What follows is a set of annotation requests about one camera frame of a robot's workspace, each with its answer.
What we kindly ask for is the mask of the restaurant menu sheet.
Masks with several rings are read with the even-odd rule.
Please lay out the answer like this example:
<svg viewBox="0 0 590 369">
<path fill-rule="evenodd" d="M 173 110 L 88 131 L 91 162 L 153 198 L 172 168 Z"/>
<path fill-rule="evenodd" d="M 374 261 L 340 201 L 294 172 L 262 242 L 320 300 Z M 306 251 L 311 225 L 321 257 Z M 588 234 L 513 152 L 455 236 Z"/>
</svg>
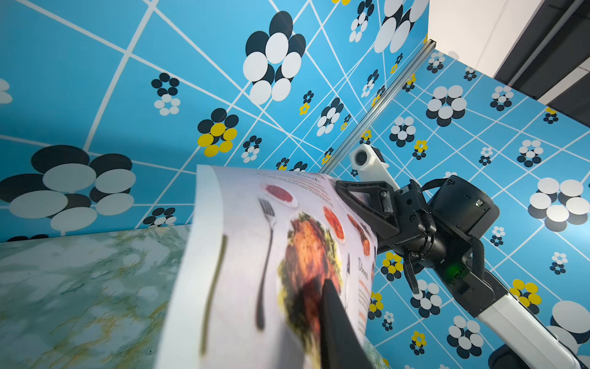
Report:
<svg viewBox="0 0 590 369">
<path fill-rule="evenodd" d="M 365 353 L 376 241 L 335 183 L 197 167 L 195 216 L 156 367 L 321 368 L 326 279 Z"/>
</svg>

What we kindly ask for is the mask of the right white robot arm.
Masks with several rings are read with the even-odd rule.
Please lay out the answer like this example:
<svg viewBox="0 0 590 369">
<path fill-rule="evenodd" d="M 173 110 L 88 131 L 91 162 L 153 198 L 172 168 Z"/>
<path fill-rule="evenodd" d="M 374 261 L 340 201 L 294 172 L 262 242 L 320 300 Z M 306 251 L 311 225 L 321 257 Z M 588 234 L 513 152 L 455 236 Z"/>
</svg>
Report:
<svg viewBox="0 0 590 369">
<path fill-rule="evenodd" d="M 335 191 L 372 228 L 378 253 L 403 258 L 413 293 L 416 274 L 433 269 L 457 303 L 502 339 L 489 367 L 588 367 L 486 268 L 481 238 L 499 208 L 473 184 L 452 175 L 401 189 L 385 181 L 337 181 Z"/>
</svg>

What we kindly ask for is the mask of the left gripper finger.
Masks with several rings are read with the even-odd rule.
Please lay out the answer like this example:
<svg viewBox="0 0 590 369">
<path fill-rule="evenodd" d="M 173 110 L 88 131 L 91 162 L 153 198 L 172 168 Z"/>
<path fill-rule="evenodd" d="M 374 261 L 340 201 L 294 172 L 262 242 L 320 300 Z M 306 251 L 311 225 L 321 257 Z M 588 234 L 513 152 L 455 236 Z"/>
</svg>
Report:
<svg viewBox="0 0 590 369">
<path fill-rule="evenodd" d="M 320 322 L 322 368 L 373 368 L 330 279 L 324 281 L 322 288 Z"/>
</svg>

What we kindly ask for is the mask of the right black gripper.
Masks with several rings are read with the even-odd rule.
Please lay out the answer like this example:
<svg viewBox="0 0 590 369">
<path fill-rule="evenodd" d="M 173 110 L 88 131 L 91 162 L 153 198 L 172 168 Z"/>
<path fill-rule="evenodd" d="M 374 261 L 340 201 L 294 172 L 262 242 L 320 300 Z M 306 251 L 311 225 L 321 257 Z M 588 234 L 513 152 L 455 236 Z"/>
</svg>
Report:
<svg viewBox="0 0 590 369">
<path fill-rule="evenodd" d="M 335 191 L 397 254 L 442 254 L 439 227 L 419 184 L 395 191 L 385 181 L 336 181 Z"/>
</svg>

